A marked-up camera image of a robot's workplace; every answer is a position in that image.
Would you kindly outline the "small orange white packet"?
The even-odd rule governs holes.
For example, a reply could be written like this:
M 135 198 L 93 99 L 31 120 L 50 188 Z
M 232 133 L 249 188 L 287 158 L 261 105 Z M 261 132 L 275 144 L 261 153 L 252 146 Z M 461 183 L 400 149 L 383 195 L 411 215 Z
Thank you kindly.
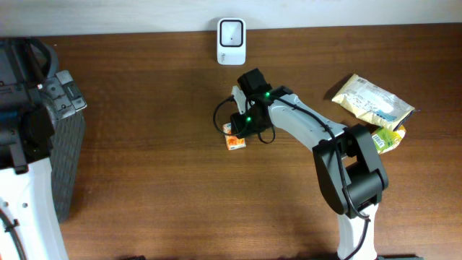
M 236 136 L 230 136 L 231 123 L 224 124 L 222 126 L 222 130 L 225 133 L 226 146 L 229 151 L 246 147 L 244 139 L 238 139 Z

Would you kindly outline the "yellow snack bag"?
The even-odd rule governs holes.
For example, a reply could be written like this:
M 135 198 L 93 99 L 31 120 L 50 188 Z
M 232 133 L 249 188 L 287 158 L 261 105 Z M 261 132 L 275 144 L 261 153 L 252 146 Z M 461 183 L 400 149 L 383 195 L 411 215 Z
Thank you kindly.
M 356 118 L 390 131 L 396 131 L 415 110 L 393 93 L 357 74 L 353 74 L 331 100 Z

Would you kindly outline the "green drink carton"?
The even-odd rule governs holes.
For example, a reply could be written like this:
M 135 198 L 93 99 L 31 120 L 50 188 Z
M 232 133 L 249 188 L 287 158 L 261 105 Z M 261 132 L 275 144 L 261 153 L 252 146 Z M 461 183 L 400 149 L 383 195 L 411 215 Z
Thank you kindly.
M 396 131 L 380 127 L 371 133 L 372 140 L 379 155 L 397 148 L 405 135 L 406 129 L 404 126 L 400 126 Z

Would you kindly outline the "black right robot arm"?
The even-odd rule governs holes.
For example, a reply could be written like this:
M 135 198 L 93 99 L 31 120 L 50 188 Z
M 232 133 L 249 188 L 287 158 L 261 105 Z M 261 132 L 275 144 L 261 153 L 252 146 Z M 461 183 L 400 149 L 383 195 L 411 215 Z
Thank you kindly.
M 230 100 L 238 109 L 233 136 L 282 129 L 312 152 L 321 194 L 339 221 L 338 259 L 377 259 L 374 221 L 388 176 L 369 130 L 328 120 L 290 88 L 273 88 L 259 69 L 238 78 Z

